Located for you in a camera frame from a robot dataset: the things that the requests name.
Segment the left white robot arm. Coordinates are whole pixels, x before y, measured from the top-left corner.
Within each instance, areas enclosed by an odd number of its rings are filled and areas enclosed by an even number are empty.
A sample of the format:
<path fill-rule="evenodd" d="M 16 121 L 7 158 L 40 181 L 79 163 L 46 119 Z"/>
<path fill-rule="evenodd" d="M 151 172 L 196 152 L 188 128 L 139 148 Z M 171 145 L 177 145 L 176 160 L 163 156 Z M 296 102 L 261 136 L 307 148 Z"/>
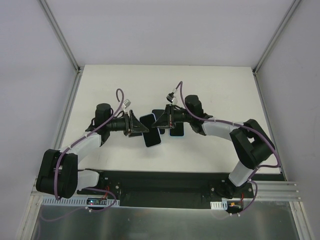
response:
<path fill-rule="evenodd" d="M 96 195 L 102 194 L 106 188 L 105 181 L 99 178 L 96 170 L 80 170 L 79 163 L 105 144 L 111 132 L 123 132 L 125 136 L 130 136 L 148 131 L 132 110 L 116 117 L 108 103 L 98 104 L 94 118 L 78 140 L 66 147 L 44 152 L 36 190 L 53 195 L 57 200 L 69 199 L 76 191 L 85 188 Z"/>

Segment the black phone case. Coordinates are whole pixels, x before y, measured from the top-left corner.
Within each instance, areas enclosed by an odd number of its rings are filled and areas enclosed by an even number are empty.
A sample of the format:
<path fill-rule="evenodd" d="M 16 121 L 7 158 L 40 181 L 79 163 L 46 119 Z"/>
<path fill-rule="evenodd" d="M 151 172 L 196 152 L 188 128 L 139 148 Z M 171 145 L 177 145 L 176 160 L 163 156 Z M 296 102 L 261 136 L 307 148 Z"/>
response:
<path fill-rule="evenodd" d="M 158 120 L 160 118 L 160 116 L 163 114 L 164 110 L 163 109 L 153 109 L 151 112 L 154 114 L 155 120 Z M 165 129 L 159 128 L 158 130 L 161 135 L 165 134 Z"/>

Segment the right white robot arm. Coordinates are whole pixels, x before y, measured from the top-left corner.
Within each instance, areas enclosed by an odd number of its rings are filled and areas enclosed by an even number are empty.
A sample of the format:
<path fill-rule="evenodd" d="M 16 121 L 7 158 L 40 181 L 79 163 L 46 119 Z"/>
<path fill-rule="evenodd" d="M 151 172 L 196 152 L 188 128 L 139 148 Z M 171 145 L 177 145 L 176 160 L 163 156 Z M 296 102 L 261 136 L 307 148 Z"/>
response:
<path fill-rule="evenodd" d="M 179 123 L 189 123 L 192 130 L 202 136 L 232 142 L 238 162 L 226 180 L 215 188 L 216 194 L 223 198 L 231 199 L 241 194 L 261 163 L 275 152 L 274 144 L 256 120 L 249 119 L 243 123 L 216 120 L 204 112 L 197 95 L 185 97 L 184 107 L 167 104 L 152 127 L 172 130 Z"/>

